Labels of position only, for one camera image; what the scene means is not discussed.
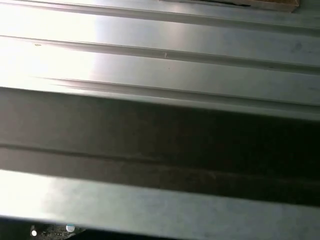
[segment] corrugated metal sheet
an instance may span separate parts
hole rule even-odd
[[[2,87],[320,119],[320,4],[2,0]]]

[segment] wooden board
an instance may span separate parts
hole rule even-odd
[[[216,2],[233,4],[243,7],[293,12],[300,6],[300,0],[201,0],[205,2]]]

